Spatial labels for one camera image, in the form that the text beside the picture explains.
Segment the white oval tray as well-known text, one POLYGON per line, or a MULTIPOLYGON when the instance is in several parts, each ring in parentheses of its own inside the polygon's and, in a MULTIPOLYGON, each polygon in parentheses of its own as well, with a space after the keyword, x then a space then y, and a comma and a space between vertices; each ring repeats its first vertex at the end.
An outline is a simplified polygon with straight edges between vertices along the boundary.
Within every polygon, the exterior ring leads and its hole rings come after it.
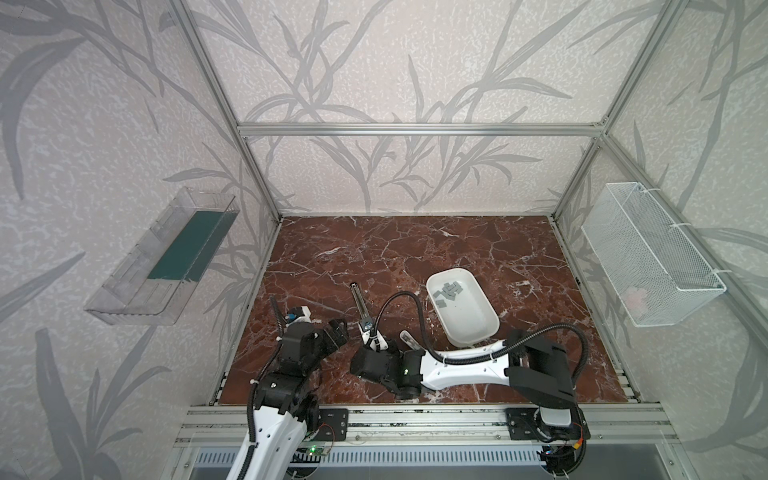
POLYGON ((494 336, 500 326, 498 315, 475 276, 464 268, 452 268, 431 275, 426 282, 430 301, 448 341, 456 347, 469 347, 494 336), (445 283, 458 282, 463 291, 444 296, 445 283), (438 308, 437 300, 447 303, 438 308))

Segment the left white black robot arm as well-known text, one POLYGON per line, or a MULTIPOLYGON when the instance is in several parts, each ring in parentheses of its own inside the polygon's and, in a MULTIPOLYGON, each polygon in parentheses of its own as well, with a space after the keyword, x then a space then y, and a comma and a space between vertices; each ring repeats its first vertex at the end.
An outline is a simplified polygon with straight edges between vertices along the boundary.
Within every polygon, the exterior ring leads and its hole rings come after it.
POLYGON ((310 378, 349 340, 347 322, 316 325, 308 307, 283 313, 270 299, 278 327, 277 347, 251 382, 247 433, 230 468, 230 479, 282 479, 309 433, 320 427, 318 398, 310 378))

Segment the beige black long stapler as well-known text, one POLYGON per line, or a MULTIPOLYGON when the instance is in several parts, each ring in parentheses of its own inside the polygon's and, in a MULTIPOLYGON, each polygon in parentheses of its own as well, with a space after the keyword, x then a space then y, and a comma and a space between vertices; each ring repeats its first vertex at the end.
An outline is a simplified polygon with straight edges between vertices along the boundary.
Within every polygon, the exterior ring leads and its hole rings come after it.
POLYGON ((373 319, 368 311, 362 290, 360 289, 359 285, 356 282, 352 282, 350 284, 350 291, 351 291, 353 300, 355 302, 355 306, 358 310, 358 314, 360 316, 360 320, 358 322, 360 334, 363 331, 368 331, 368 330, 373 331, 373 319))

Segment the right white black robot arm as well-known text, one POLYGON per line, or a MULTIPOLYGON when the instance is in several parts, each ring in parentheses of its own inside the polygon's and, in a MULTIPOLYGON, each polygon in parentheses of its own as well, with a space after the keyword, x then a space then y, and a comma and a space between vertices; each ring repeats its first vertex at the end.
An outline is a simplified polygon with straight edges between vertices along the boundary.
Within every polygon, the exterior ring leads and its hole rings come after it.
POLYGON ((363 341, 351 360, 351 374, 383 386, 399 400, 459 385, 505 385, 536 406, 537 414, 528 421, 528 428, 539 441, 574 439, 577 446, 585 441, 574 387, 589 359, 589 341, 577 326, 556 323, 531 332, 514 330, 491 345, 439 352, 427 336, 424 307, 414 293, 393 294, 373 318, 359 285, 351 284, 350 290, 361 316, 363 341), (383 314, 401 296, 416 305, 424 341, 421 349, 403 351, 380 332, 383 314))

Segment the small white stapler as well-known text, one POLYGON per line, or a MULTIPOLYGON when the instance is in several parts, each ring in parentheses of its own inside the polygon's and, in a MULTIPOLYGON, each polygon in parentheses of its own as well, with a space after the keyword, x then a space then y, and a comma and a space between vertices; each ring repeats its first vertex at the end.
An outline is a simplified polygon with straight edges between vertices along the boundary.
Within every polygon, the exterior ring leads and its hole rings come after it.
POLYGON ((409 349, 423 350, 423 347, 408 330, 402 330, 399 334, 399 338, 409 349))

